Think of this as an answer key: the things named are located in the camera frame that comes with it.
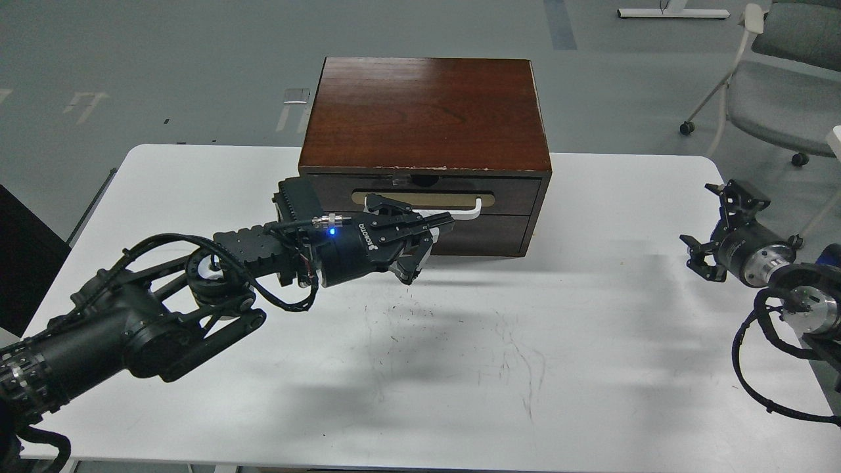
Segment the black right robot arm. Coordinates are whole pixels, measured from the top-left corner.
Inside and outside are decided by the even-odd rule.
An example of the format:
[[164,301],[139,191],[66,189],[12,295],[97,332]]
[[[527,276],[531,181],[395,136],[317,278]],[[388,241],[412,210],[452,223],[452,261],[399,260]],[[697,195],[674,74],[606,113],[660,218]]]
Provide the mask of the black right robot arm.
[[[839,246],[828,246],[815,263],[799,263],[797,240],[784,239],[757,221],[770,200],[752,185],[732,179],[707,183],[719,200],[719,221],[708,242],[682,235],[689,258],[686,266],[705,281],[723,282],[728,275],[757,288],[755,308],[765,337],[779,350],[799,359],[817,360],[839,369]],[[781,320],[804,347],[784,342],[775,330],[766,300],[782,303]]]

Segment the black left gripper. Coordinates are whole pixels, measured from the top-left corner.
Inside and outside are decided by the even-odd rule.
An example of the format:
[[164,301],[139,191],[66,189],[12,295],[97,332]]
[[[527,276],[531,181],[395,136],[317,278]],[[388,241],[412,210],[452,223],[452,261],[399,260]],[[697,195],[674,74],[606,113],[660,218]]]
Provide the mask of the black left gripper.
[[449,212],[425,215],[408,203],[374,192],[366,195],[364,206],[365,214],[309,219],[313,254],[325,288],[387,271],[411,285],[434,243],[455,225]]

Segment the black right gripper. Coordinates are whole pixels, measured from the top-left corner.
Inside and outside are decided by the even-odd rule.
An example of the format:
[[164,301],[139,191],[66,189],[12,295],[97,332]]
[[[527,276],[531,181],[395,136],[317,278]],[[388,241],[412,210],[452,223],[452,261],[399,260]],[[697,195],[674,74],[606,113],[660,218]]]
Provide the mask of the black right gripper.
[[[756,221],[757,213],[770,205],[767,195],[739,179],[706,183],[704,188],[719,198],[719,221],[711,242],[681,235],[689,255],[686,267],[704,281],[725,282],[728,272],[748,287],[762,288],[776,270],[795,263],[796,249]],[[716,264],[707,263],[709,256]]]

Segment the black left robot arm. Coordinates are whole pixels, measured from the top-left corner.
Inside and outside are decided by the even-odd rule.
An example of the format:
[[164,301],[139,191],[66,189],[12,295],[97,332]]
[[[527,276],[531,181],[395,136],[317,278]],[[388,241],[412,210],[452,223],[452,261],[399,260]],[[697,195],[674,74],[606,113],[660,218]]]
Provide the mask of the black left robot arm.
[[324,211],[307,191],[279,191],[275,221],[212,238],[150,236],[73,294],[73,308],[2,350],[2,471],[25,471],[23,443],[48,444],[58,472],[71,454],[62,434],[36,428],[121,371],[172,382],[255,332],[267,315],[256,296],[309,311],[318,288],[369,273],[420,275],[453,213],[424,214],[369,194],[364,212]]

